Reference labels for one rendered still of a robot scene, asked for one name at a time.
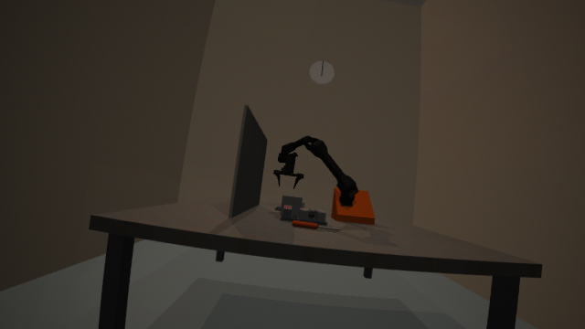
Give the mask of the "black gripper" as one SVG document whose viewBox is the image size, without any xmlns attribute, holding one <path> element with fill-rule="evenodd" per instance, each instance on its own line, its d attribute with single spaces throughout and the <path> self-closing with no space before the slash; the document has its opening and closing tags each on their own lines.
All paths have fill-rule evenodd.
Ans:
<svg viewBox="0 0 585 329">
<path fill-rule="evenodd" d="M 294 174 L 293 170 L 294 170 L 294 164 L 292 164 L 292 163 L 285 164 L 284 172 L 281 172 L 280 170 L 274 170 L 273 174 L 276 175 L 278 178 L 279 187 L 280 187 L 280 175 L 290 175 L 291 174 L 290 176 L 297 177 L 295 179 L 295 183 L 294 183 L 294 187 L 293 187 L 293 189 L 295 189 L 298 181 L 301 180 L 301 178 L 303 178 L 303 174 Z M 288 174 L 285 174 L 285 173 L 288 173 Z"/>
</svg>

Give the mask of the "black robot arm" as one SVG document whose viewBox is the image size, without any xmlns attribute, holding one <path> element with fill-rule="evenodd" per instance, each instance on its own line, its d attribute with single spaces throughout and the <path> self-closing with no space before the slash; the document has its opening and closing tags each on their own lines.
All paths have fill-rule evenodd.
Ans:
<svg viewBox="0 0 585 329">
<path fill-rule="evenodd" d="M 337 187 L 341 191 L 341 206 L 352 207 L 355 194 L 358 193 L 356 183 L 351 178 L 351 176 L 345 175 L 345 173 L 337 165 L 337 163 L 328 153 L 327 147 L 323 141 L 307 135 L 294 143 L 287 143 L 286 145 L 282 146 L 282 151 L 279 153 L 278 161 L 280 163 L 295 164 L 295 158 L 298 156 L 298 154 L 293 151 L 301 145 L 305 145 L 306 149 L 312 152 L 314 156 L 321 158 L 324 164 L 337 179 Z M 293 153 L 290 154 L 291 152 Z"/>
</svg>

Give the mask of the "red-handled screwdriver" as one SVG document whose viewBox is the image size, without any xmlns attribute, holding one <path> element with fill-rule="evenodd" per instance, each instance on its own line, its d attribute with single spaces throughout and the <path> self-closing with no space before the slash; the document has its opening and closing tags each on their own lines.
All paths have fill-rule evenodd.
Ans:
<svg viewBox="0 0 585 329">
<path fill-rule="evenodd" d="M 329 228 L 329 227 L 322 227 L 322 226 L 318 226 L 318 224 L 317 224 L 317 223 L 312 223 L 312 222 L 305 223 L 305 222 L 300 222 L 300 221 L 294 221 L 294 222 L 292 223 L 292 225 L 293 225 L 293 226 L 296 226 L 296 227 L 302 227 L 302 228 L 313 228 L 313 229 L 318 229 L 318 227 L 319 227 L 319 228 Z M 340 230 L 339 228 L 329 228 L 329 229 Z"/>
</svg>

